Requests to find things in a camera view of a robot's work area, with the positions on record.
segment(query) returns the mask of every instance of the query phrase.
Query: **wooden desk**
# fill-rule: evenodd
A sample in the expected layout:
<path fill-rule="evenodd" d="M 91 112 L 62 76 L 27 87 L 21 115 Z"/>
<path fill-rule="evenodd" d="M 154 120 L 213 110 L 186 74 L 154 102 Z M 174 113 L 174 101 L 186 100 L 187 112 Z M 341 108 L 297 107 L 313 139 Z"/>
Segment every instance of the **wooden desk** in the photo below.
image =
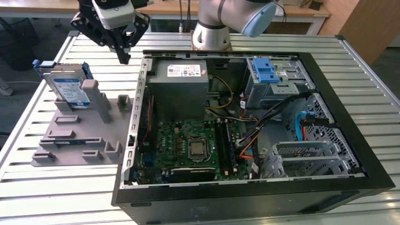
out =
<path fill-rule="evenodd" d="M 187 14 L 189 3 L 183 2 L 183 13 Z M 298 6 L 285 6 L 287 21 L 294 23 L 313 23 L 307 34 L 317 35 L 321 31 L 330 11 L 322 7 L 319 11 Z M 0 17 L 31 18 L 73 18 L 79 11 L 78 0 L 5 0 L 0 1 Z M 155 0 L 155 4 L 141 8 L 141 12 L 151 15 L 153 19 L 179 19 L 181 5 L 178 0 Z M 198 3 L 191 4 L 193 19 L 198 19 Z M 282 16 L 274 21 L 282 22 Z"/>

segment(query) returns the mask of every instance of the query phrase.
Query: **motherboard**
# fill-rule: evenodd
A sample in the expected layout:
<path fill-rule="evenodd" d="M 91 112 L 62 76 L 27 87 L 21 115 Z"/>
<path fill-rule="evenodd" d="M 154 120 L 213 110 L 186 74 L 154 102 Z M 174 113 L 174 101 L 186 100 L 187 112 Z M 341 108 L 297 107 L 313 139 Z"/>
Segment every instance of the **motherboard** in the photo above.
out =
<path fill-rule="evenodd" d="M 149 172 L 150 182 L 170 183 L 177 177 L 190 181 L 195 173 L 195 180 L 247 179 L 247 163 L 235 158 L 234 143 L 239 138 L 237 121 L 159 122 L 158 152 L 145 156 L 146 165 L 159 168 Z"/>

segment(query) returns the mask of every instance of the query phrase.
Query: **cpu socket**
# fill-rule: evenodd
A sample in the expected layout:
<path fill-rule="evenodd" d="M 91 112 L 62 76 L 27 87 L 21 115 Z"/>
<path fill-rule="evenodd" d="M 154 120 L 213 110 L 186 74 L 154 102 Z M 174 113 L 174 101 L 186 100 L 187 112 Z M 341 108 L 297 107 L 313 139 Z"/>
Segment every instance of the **cpu socket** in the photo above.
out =
<path fill-rule="evenodd" d="M 207 158 L 209 147 L 205 137 L 189 138 L 189 156 L 195 162 L 202 162 Z"/>

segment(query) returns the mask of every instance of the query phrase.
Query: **power supply label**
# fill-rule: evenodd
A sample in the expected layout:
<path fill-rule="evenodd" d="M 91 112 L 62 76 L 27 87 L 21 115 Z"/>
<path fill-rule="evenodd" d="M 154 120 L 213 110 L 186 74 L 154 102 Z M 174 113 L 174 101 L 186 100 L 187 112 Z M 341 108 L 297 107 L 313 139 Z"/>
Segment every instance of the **power supply label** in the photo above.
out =
<path fill-rule="evenodd" d="M 169 66 L 169 77 L 199 77 L 201 65 L 170 65 Z"/>

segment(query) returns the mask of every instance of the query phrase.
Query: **slatted metal surface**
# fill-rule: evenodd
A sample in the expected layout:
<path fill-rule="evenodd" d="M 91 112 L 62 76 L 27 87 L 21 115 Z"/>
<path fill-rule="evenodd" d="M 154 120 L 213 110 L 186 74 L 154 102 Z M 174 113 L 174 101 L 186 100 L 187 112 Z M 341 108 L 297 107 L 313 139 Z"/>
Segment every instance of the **slatted metal surface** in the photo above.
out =
<path fill-rule="evenodd" d="M 65 63 L 89 62 L 101 90 L 110 98 L 135 95 L 142 51 L 189 50 L 190 35 L 150 33 L 133 49 L 130 65 L 121 65 L 107 47 L 97 46 L 83 35 L 70 37 L 59 54 Z M 397 188 L 313 216 L 277 217 L 227 224 L 400 224 L 400 114 L 391 94 L 355 60 L 355 54 L 334 37 L 267 35 L 247 38 L 233 35 L 234 50 L 310 52 L 335 88 L 362 133 L 390 173 Z M 5 224 L 135 224 L 111 206 L 117 165 L 33 167 L 31 156 L 47 130 L 57 106 L 45 83 L 35 94 L 17 130 L 0 153 L 0 223 Z"/>

